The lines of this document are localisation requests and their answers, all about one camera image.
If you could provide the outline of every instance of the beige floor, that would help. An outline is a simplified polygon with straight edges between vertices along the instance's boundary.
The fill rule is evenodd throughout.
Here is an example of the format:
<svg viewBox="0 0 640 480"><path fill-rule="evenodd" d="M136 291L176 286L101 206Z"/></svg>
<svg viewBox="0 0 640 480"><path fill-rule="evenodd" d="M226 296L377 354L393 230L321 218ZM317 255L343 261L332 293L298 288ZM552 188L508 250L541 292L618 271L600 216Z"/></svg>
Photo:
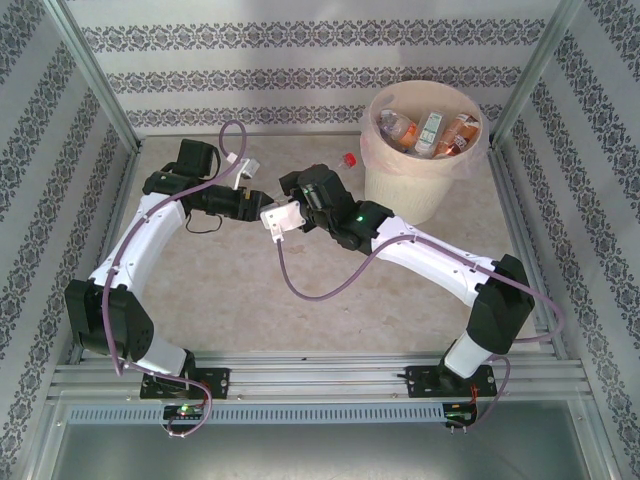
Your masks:
<svg viewBox="0 0 640 480"><path fill-rule="evenodd" d="M216 143L215 139L199 137ZM179 137L150 137L123 220L133 216L144 180L176 159ZM237 145L230 140L230 147ZM337 164L358 153L356 136L250 137L248 155L262 167L247 186L272 196L278 178L314 163ZM364 169L341 172L356 199ZM193 229L217 219L195 214ZM473 181L454 184L445 204L421 229L474 253L500 258L511 244L488 165ZM285 238L292 281L318 295L346 279L364 260L319 229ZM280 273L276 248L262 224L225 220L221 230L193 235L180 229L155 266L142 299L156 328L173 343L205 351L443 351L464 330L469 309L438 285L379 261L341 295L322 303L295 297ZM531 321L521 332L534 334ZM514 350L537 348L514 346Z"/></svg>

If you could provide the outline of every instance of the patterned wallpaper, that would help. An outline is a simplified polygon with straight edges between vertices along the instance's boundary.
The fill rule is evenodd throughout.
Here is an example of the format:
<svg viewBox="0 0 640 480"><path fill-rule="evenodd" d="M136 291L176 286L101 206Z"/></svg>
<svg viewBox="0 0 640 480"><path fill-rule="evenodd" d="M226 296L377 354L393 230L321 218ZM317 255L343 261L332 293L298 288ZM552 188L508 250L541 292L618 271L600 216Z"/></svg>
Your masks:
<svg viewBox="0 0 640 480"><path fill-rule="evenodd" d="M0 478L19 474L130 157L37 0L0 0Z"/></svg>
<svg viewBox="0 0 640 480"><path fill-rule="evenodd" d="M139 135L355 131L382 87L449 83L496 120L557 0L70 0Z"/></svg>
<svg viewBox="0 0 640 480"><path fill-rule="evenodd" d="M638 32L633 2L585 2L505 146L623 478L640 478Z"/></svg>

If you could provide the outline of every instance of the bottle cap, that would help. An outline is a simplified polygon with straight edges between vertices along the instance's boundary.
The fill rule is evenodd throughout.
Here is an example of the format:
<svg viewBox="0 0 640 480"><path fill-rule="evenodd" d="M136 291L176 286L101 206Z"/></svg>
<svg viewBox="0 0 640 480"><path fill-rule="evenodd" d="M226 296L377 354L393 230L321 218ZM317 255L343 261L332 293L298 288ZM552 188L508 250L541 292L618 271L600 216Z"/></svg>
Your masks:
<svg viewBox="0 0 640 480"><path fill-rule="evenodd" d="M342 159L344 160L345 165L349 168L355 166L355 164L358 163L358 161L356 160L356 156L351 152L345 153Z"/></svg>

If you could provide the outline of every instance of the cable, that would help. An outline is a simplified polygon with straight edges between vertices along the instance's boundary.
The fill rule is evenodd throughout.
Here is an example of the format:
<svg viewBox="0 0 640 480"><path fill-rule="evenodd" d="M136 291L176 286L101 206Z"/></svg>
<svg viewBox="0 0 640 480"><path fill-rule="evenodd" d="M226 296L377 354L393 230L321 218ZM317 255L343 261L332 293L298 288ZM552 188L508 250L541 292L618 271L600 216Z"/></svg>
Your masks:
<svg viewBox="0 0 640 480"><path fill-rule="evenodd" d="M211 178L216 178L218 176L218 173L220 173L220 166L222 165L222 160L220 160L220 152L218 152L217 148L213 149L213 153L216 156L216 172L213 174L213 177Z"/></svg>
<svg viewBox="0 0 640 480"><path fill-rule="evenodd" d="M233 170L240 164L240 161L242 160L242 157L243 157L244 152L245 152L246 147L247 147L247 130L245 129L244 125L240 121L238 121L238 120L229 120L229 121L225 122L224 125L222 125L222 128L220 129L220 134L218 135L218 143L219 143L219 146L220 146L220 150L222 150L222 153L226 157L228 157L229 154L227 153L227 150L224 148L224 134L225 134L227 128L229 126L233 125L233 124L237 125L240 128L240 133L241 133L240 151L238 152L238 156L237 156L235 162L233 162L233 164L231 164L231 166L229 168L227 168L224 172L222 172L219 176L214 176L210 180L207 180L206 182L204 182L204 183L202 183L202 184L200 184L198 186L195 186L193 188L189 188L187 190L184 190L183 192L180 192L180 193L172 195L172 196L170 196L168 198L165 198L164 200L162 200L158 204L154 205L151 209L149 209L149 211L133 225L131 230L129 230L129 233L123 239L122 244L120 245L120 248L116 252L115 257L113 259L113 262L111 264L111 268L109 269L109 272L107 274L107 279L106 279L105 284L104 284L104 290L102 292L102 305L101 305L102 306L102 323L104 325L104 331L105 331L105 337L106 337L106 340L107 340L107 345L109 346L109 354L111 355L111 360L113 361L113 366L115 368L116 374L119 377L122 376L123 368L129 368L129 369L137 370L137 371L142 372L142 373L146 373L148 375L164 378L166 380L173 380L173 381L182 382L185 385L191 385L191 386L197 387L197 388L201 389L205 393L205 397L208 400L207 409L206 409L206 413L202 415L202 418L201 418L200 422L198 422L191 430L188 430L188 431L186 431L184 433L181 433L181 434L175 434L170 429L171 428L170 425L168 425L167 431L169 432L169 435L171 435L171 436L180 436L180 437L184 438L184 437L186 437L188 435L191 435L195 431L197 431L200 427L202 427L202 425L204 425L206 423L207 419L211 415L211 409L213 408L211 391L206 386L204 386L203 384L201 384L199 382L196 382L194 380L191 380L191 379L188 379L188 378L178 377L178 376L175 376L175 375L167 375L167 374L164 374L164 373L153 372L153 371L148 370L146 368L143 368L143 367L141 367L139 365L136 365L136 364L129 363L129 362L126 362L124 360L121 360L120 356L118 355L118 349L116 347L115 339L113 337L113 330L112 330L112 327L111 327L111 319L109 318L109 293L111 291L111 285L113 284L113 280L114 280L115 276L118 274L118 270L119 270L119 267L120 267L120 260L122 259L124 253L126 252L127 247L131 243L131 240L136 235L136 233L138 233L140 228L142 228L142 226L148 221L148 219L151 216L153 216L158 210L160 210L162 207L164 207L165 205L167 205L170 202L174 202L176 200L181 199L182 197L185 197L187 195L191 195L193 193L199 192L200 190L204 190L205 188L208 188L211 185L216 185L217 183L220 183L220 181L222 181L224 178L229 176L233 172Z"/></svg>
<svg viewBox="0 0 640 480"><path fill-rule="evenodd" d="M487 409L484 411L482 416L479 417L474 423L472 423L469 426L467 426L467 425L465 425L465 424L463 424L461 422L458 422L457 420L452 420L450 418L446 419L447 423L452 423L452 424L458 426L459 428L464 429L465 433L473 431L474 428L476 428L480 423L484 422L487 419L487 417L489 417L489 415L491 414L493 409L496 408L496 405L498 404L498 401L500 400L500 397L502 397L502 394L504 393L504 390L507 387L507 382L509 381L509 378L511 376L511 362L509 361L509 359L506 356L504 356L504 355L492 355L490 360L503 360L504 364L505 364L505 367L506 367L506 371L504 372L504 378L502 379L502 383L500 384L500 388L498 389L498 392L496 393L496 396L493 397L493 400L491 400L491 403L489 404Z"/></svg>
<svg viewBox="0 0 640 480"><path fill-rule="evenodd" d="M482 416L480 418L478 418L473 424L471 424L470 426L467 427L467 431L472 431L474 428L476 428L478 425L480 425L482 422L484 422L487 417L491 414L491 412L493 411L494 408L496 408L496 405L498 404L498 400L500 400L500 397L502 397L502 394L504 393L504 389L507 387L507 382L509 381L509 377L511 376L511 362L509 361L509 359L504 356L504 355L494 355L493 357L491 357L492 360L503 360L504 361L504 365L507 368L506 371L504 372L504 379L502 380L502 383L500 384L500 388L498 389L498 393L496 393L496 396L493 397L493 400L491 400L491 403L489 404L489 406L487 407L487 409L484 411L484 413L482 414Z"/></svg>
<svg viewBox="0 0 640 480"><path fill-rule="evenodd" d="M564 328L564 325L566 323L566 318L564 316L564 313L562 312L562 310L560 309L560 307L558 307L555 302L553 300L551 300L549 297L543 295L542 293L532 289L531 287L524 285L523 283L520 282L516 282L515 280L511 280L510 278L505 277L504 275L500 275L499 273L493 272L491 270L488 270L484 267L482 267L481 265L477 265L475 264L473 261L469 260L468 258L462 256L462 255L458 255L457 253L451 252L449 250L447 250L445 247L443 247L442 245L437 244L436 242L433 242L431 240L428 240L426 238L423 237L417 237L415 235L398 235L397 237L393 237L390 238L389 240L387 240L386 242L381 243L373 252L371 252L371 254L366 258L366 260L364 262L362 262L362 265L360 265L360 267L353 273L353 275L351 275L342 285L340 285L339 287L337 287L336 289L330 291L329 293L325 293L324 295L320 295L318 297L312 297L309 295L305 295L304 293L298 291L293 284L291 283L291 280L289 279L289 275L287 273L287 269L284 263L284 253L282 251L282 242L281 240L278 240L277 242L277 247L278 247L278 257L280 259L280 269L282 270L282 276L284 277L284 281L287 284L287 286L289 287L289 289L298 297L300 297L303 300L307 300L310 302L321 302L323 300L328 300L331 297L334 297L336 295L338 295L339 293L341 293L342 291L344 291L349 285L351 285L353 282L356 281L356 279L362 274L362 272L364 272L365 268L367 268L369 266L369 264L373 261L373 259L380 254L380 252L382 252L382 250L384 250L385 248L387 248L389 245L393 245L394 243L398 243L398 242L402 242L402 241L411 241L411 242L418 242L421 243L423 245L426 245L428 247L433 248L434 250L437 250L438 252L447 255L451 258L453 258L454 260L457 260L458 262L462 263L463 265L470 267L474 270L477 270L480 273L483 273L491 278L494 278L502 283L506 283L507 285L510 285L514 288L517 288L518 290L521 290L525 293L528 293L529 295L531 295L534 298L537 298L538 300L543 301L544 303L546 303L547 305L549 305L549 307L551 308L551 310L553 310L553 312L556 315L556 318L558 319L558 323L556 325L556 328L553 329L553 331L546 333L544 335L540 335L537 337L530 337L530 338L520 338L520 339L515 339L513 341L513 343L533 343L533 342L543 342L546 340L549 340L551 338L553 338L554 336L556 336L558 333L560 333L562 331L562 329Z"/></svg>
<svg viewBox="0 0 640 480"><path fill-rule="evenodd" d="M189 224L191 223L191 219L193 218L193 216L191 215L191 212L189 212L189 215L187 215L187 223L185 224L184 228L187 230L187 232L195 233L196 235L204 235L205 233L217 232L222 227L222 217L220 215L218 215L218 214L215 214L214 217L216 217L218 220L220 220L220 223L218 223L218 226L216 228L213 228L211 230L203 230L201 232L198 232L196 230L191 230L189 228Z"/></svg>

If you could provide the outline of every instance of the aluminum frame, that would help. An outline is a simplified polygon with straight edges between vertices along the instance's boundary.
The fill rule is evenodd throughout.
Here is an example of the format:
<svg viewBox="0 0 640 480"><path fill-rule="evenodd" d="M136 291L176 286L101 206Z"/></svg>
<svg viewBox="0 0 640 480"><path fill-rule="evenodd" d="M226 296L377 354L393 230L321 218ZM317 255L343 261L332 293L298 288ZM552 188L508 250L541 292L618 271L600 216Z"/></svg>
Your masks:
<svg viewBox="0 0 640 480"><path fill-rule="evenodd" d="M542 33L540 41L527 62L527 66L522 71L513 93L509 96L507 104L492 129L492 143L494 145L499 145L509 136L509 132L527 102L531 91L582 4L582 0L560 0L558 3L553 16Z"/></svg>
<svg viewBox="0 0 640 480"><path fill-rule="evenodd" d="M129 149L137 148L140 145L140 140L66 2L64 0L43 0L42 3L58 27L58 31L76 60L78 68L107 113L109 120L113 123L118 135Z"/></svg>
<svg viewBox="0 0 640 480"><path fill-rule="evenodd" d="M516 257L522 261L531 288L548 296L549 292L547 292L542 273L537 264L531 238L527 234L525 227L524 217L517 207L515 190L506 172L506 163L500 148L492 147L489 150L489 165L491 166L491 173L498 191L498 199L507 224L513 251ZM552 331L557 326L555 315L546 303L536 302L533 313L535 315L536 329ZM551 344L559 359L569 358L560 336L551 339Z"/></svg>
<svg viewBox="0 0 640 480"><path fill-rule="evenodd" d="M434 354L371 355L339 353L273 353L215 355L196 353L198 365L227 367L232 374L227 400L220 405L438 405L442 399L411 399L397 375L408 365L436 365ZM616 477L617 467L597 415L592 392L579 360L558 360L553 354L514 354L511 380L501 401L567 401L592 478ZM493 365L496 381L505 368ZM142 375L126 371L114 376L108 358L90 356L79 365L60 365L53 376L47 406L34 443L36 454L23 478L50 478L74 406L175 404L171 400L142 401L138 397ZM468 399L450 399L450 401Z"/></svg>

